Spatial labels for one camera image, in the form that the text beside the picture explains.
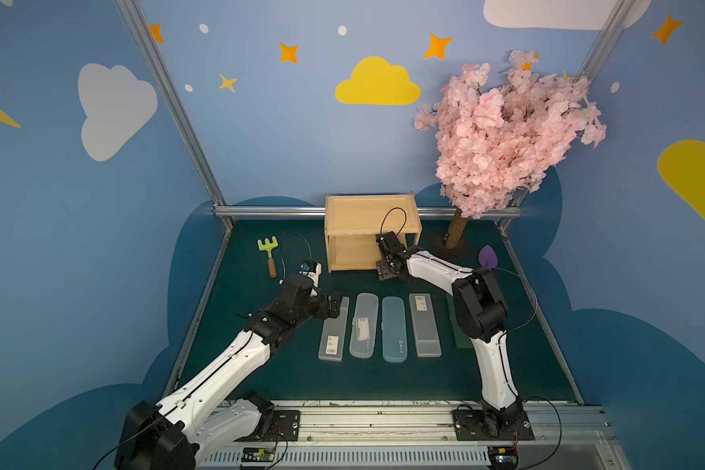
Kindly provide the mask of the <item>frosted pencil case with label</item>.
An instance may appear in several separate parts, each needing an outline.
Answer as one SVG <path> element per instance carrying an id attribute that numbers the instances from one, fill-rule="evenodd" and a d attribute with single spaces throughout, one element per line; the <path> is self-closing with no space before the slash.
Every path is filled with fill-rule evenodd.
<path id="1" fill-rule="evenodd" d="M 341 362 L 343 359 L 349 307 L 350 298 L 342 297 L 339 315 L 323 322 L 317 355 L 323 362 Z"/>

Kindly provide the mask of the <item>clear rounded pencil case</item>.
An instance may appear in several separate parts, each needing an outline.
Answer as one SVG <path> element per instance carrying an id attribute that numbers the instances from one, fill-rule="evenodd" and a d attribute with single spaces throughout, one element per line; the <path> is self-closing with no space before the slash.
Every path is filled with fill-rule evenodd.
<path id="1" fill-rule="evenodd" d="M 371 293 L 360 293 L 354 304 L 350 354 L 367 360 L 373 356 L 376 340 L 379 298 Z"/>

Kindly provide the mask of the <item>teal pencil case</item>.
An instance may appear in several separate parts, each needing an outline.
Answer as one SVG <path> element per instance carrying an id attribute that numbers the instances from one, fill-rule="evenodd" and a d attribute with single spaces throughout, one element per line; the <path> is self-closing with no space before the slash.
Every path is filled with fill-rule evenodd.
<path id="1" fill-rule="evenodd" d="M 382 301 L 382 345 L 386 362 L 407 360 L 407 322 L 401 298 L 386 297 Z"/>

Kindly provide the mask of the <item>tall frosted grey pencil case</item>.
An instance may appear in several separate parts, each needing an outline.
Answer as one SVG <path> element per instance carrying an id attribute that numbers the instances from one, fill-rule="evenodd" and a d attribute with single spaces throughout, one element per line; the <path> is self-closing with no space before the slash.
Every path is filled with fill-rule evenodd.
<path id="1" fill-rule="evenodd" d="M 417 356 L 439 358 L 442 348 L 431 296 L 410 294 L 409 307 Z"/>

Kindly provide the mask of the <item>dark green pencil case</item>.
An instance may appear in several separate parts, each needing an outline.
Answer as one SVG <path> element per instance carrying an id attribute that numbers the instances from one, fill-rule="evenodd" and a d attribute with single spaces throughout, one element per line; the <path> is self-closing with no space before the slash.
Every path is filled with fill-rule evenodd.
<path id="1" fill-rule="evenodd" d="M 461 330 L 457 322 L 456 305 L 454 304 L 454 298 L 452 296 L 446 297 L 446 304 L 448 305 L 448 318 L 450 319 L 450 326 L 452 327 L 452 335 L 454 335 L 454 342 L 456 343 L 456 348 L 472 350 L 473 346 L 470 338 Z"/>

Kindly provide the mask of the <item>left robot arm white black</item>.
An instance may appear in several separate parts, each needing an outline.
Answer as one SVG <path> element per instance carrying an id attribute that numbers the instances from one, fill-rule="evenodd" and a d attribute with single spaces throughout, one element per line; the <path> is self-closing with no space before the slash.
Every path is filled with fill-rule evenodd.
<path id="1" fill-rule="evenodd" d="M 311 319 L 336 318 L 342 295 L 323 294 L 315 274 L 295 273 L 253 313 L 232 343 L 189 382 L 152 405 L 137 403 L 111 451 L 117 469 L 194 469 L 229 443 L 264 436 L 273 405 L 260 397 L 219 406 Z"/>

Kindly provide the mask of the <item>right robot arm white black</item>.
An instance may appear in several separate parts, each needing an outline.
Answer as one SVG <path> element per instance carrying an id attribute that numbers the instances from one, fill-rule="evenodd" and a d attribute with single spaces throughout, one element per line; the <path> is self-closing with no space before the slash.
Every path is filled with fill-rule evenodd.
<path id="1" fill-rule="evenodd" d="M 527 420 L 507 352 L 508 307 L 491 270 L 452 264 L 428 251 L 407 248 L 393 231 L 375 236 L 379 278 L 414 277 L 452 296 L 456 320 L 474 348 L 482 380 L 480 419 L 485 434 L 502 439 Z"/>

